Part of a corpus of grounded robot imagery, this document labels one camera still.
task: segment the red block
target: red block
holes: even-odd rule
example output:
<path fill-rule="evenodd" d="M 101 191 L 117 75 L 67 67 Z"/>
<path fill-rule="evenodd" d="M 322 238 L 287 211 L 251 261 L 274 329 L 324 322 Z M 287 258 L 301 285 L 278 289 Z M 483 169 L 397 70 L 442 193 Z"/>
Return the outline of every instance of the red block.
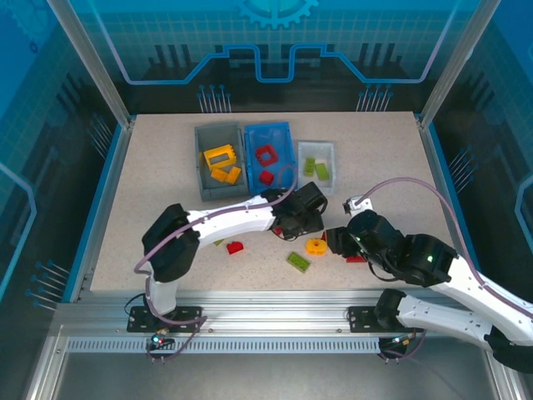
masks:
<path fill-rule="evenodd" d="M 244 246 L 242 245 L 241 242 L 231 242 L 227 244 L 226 247 L 227 247 L 227 252 L 230 254 L 240 252 L 241 250 L 244 249 Z"/>
<path fill-rule="evenodd" d="M 261 172 L 259 175 L 259 182 L 267 186 L 272 185 L 272 182 L 274 182 L 274 174 L 268 171 Z"/>
<path fill-rule="evenodd" d="M 268 154 L 270 157 L 268 159 L 264 159 L 262 157 L 263 154 Z M 256 157 L 263 167 L 268 167 L 273 163 L 277 163 L 277 160 L 279 160 L 277 152 L 276 150 L 274 150 L 271 144 L 266 144 L 265 146 L 258 147 L 256 149 Z"/>
<path fill-rule="evenodd" d="M 347 263 L 366 263 L 366 260 L 360 255 L 356 255 L 355 257 L 348 257 L 346 259 L 346 262 Z"/>

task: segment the white speckled table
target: white speckled table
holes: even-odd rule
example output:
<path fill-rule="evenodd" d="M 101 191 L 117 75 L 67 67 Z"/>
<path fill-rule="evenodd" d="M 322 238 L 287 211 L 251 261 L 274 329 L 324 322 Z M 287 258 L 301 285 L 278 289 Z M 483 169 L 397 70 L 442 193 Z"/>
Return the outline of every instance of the white speckled table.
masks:
<path fill-rule="evenodd" d="M 170 204 L 187 210 L 216 208 L 241 199 L 202 202 L 195 174 L 194 127 L 208 123 L 288 121 L 295 153 L 298 140 L 334 142 L 336 194 L 328 197 L 326 228 L 345 225 L 342 203 L 388 178 L 409 176 L 433 183 L 416 121 L 410 112 L 284 112 L 139 115 L 92 280 L 94 292 L 143 290 L 132 268 L 142 257 L 141 237 Z M 411 183 L 385 187 L 371 198 L 374 209 L 403 233 L 429 233 L 451 243 L 438 200 Z M 189 290 L 313 290 L 395 286 L 375 279 L 368 266 L 328 254 L 307 256 L 306 240 L 284 242 L 270 232 L 233 238 L 245 250 L 228 255 L 224 243 L 198 252 L 181 280 Z M 292 251 L 311 261 L 306 273 L 286 261 Z M 405 286 L 399 282 L 396 286 Z"/>

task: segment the building block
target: building block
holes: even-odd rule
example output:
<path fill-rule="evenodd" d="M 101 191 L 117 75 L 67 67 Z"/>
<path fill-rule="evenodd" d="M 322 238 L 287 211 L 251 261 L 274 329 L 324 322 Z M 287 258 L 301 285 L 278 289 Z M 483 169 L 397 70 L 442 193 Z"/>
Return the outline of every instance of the building block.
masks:
<path fill-rule="evenodd" d="M 327 243 L 321 239 L 309 239 L 306 243 L 306 252 L 307 254 L 312 254 L 313 256 L 321 256 L 326 254 Z"/>
<path fill-rule="evenodd" d="M 263 154 L 268 154 L 268 158 L 264 158 Z M 273 163 L 277 163 L 279 156 L 277 155 L 276 150 L 272 147 L 271 144 L 266 144 L 264 146 L 258 147 L 256 149 L 256 157 L 262 167 L 268 167 Z"/>
<path fill-rule="evenodd" d="M 224 146 L 212 148 L 211 150 L 206 150 L 205 152 L 203 152 L 203 155 L 206 158 L 206 163 L 209 167 L 209 171 L 212 171 L 213 168 L 227 167 L 228 165 L 232 165 L 237 162 L 237 156 L 235 155 L 235 152 L 233 151 L 233 146 L 231 144 L 226 144 Z M 224 156 L 226 156 L 226 159 L 213 162 L 213 158 L 223 158 Z"/>
<path fill-rule="evenodd" d="M 267 186 L 272 185 L 272 182 L 274 182 L 274 174 L 268 171 L 261 172 L 261 175 L 259 175 L 259 182 Z"/>
<path fill-rule="evenodd" d="M 244 246 L 241 242 L 231 242 L 226 245 L 226 248 L 228 253 L 234 254 L 243 250 Z"/>
<path fill-rule="evenodd" d="M 213 168 L 211 170 L 211 178 L 220 182 L 225 182 L 227 179 L 227 172 L 224 172 L 219 168 Z"/>
<path fill-rule="evenodd" d="M 308 262 L 304 257 L 302 257 L 300 254 L 296 252 L 292 252 L 289 257 L 287 258 L 287 262 L 291 264 L 294 268 L 296 268 L 301 273 L 304 273 L 307 271 L 309 266 L 311 265 L 310 262 Z"/>
<path fill-rule="evenodd" d="M 306 177 L 312 177 L 315 174 L 315 159 L 313 157 L 306 158 L 306 166 L 303 168 L 303 174 Z"/>
<path fill-rule="evenodd" d="M 318 175 L 318 179 L 321 181 L 327 181 L 330 178 L 330 174 L 327 173 L 326 164 L 320 163 L 315 164 L 316 169 L 316 175 Z"/>
<path fill-rule="evenodd" d="M 240 176 L 241 176 L 241 169 L 239 167 L 232 167 L 232 170 L 227 174 L 226 182 L 234 185 Z"/>
<path fill-rule="evenodd" d="M 346 259 L 347 263 L 366 263 L 366 260 L 357 254 L 355 257 L 348 257 Z"/>

